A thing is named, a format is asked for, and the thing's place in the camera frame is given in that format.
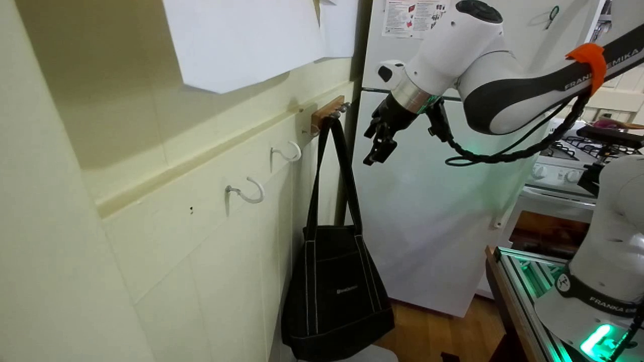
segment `sticker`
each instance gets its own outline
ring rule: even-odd
[[[386,0],[382,36],[422,39],[445,8],[443,0]]]

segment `white paper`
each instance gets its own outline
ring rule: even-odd
[[[325,56],[352,56],[357,49],[358,0],[320,2]]]
[[[323,59],[310,0],[163,0],[185,85],[229,92]]]

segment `white hook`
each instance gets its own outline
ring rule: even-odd
[[[225,188],[225,198],[229,198],[229,193],[238,193],[247,204],[262,204],[264,196],[266,196],[264,188],[258,182],[254,182],[251,178],[246,178],[246,180],[258,188],[258,191],[259,191],[258,198],[247,198],[247,196],[241,193],[241,189],[231,188],[231,185]]]
[[[289,156],[284,154],[281,148],[276,147],[271,147],[271,156],[275,156],[275,152],[278,152],[282,158],[291,162],[291,163],[297,163],[302,158],[302,147],[297,142],[297,140],[291,140],[291,144],[297,148],[297,154]]]

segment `black cable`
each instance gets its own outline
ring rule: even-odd
[[[511,142],[510,147],[501,148],[500,152],[491,154],[491,156],[500,156],[506,154],[508,151],[516,148],[517,144],[522,144],[528,137],[532,137],[537,128],[541,128],[546,123],[549,123],[565,104],[568,100],[563,100],[549,116],[546,116],[544,120],[539,120],[535,127],[532,127],[522,139],[517,139],[516,142]],[[445,158],[445,165],[451,168],[470,168],[470,165],[478,165],[476,162],[468,158],[468,156],[449,156]]]
[[[544,148],[548,148],[551,142],[556,142],[557,139],[561,139],[569,128],[571,125],[579,118],[579,115],[583,112],[583,107],[589,104],[590,100],[590,90],[583,90],[577,94],[577,100],[573,103],[569,115],[563,118],[563,123],[551,132],[548,134],[546,139],[541,139],[539,142],[523,148],[523,151],[516,151],[516,152],[508,152],[510,148],[514,148],[516,144],[523,142],[532,132],[535,132],[539,127],[544,127],[557,110],[561,110],[565,107],[565,103],[569,100],[563,100],[559,104],[559,109],[556,112],[551,112],[546,120],[541,120],[537,127],[533,127],[532,131],[528,131],[520,140],[516,140],[514,144],[506,147],[503,151],[496,152],[496,154],[478,154],[478,152],[471,152],[468,148],[464,148],[456,139],[453,134],[445,137],[445,140],[460,152],[460,156],[449,156],[445,163],[451,165],[451,168],[470,168],[470,165],[478,165],[478,163],[511,163],[511,162],[517,162],[517,158],[528,158]]]

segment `bag handle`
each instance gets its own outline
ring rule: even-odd
[[[355,173],[349,162],[349,147],[345,140],[342,125],[338,118],[327,118],[320,127],[320,140],[319,140],[319,170],[317,170],[317,182],[315,182],[315,191],[310,196],[310,205],[309,205],[309,223],[307,223],[307,238],[319,230],[319,193],[320,193],[320,170],[323,170],[323,158],[325,158],[325,148],[327,148],[327,139],[329,139],[329,128],[333,128],[334,140],[337,140],[337,154],[341,163],[341,178],[346,188],[346,201],[351,215],[355,219],[355,225],[358,232],[363,230],[363,218],[360,218],[360,204],[358,204],[358,193],[357,193],[357,182]]]

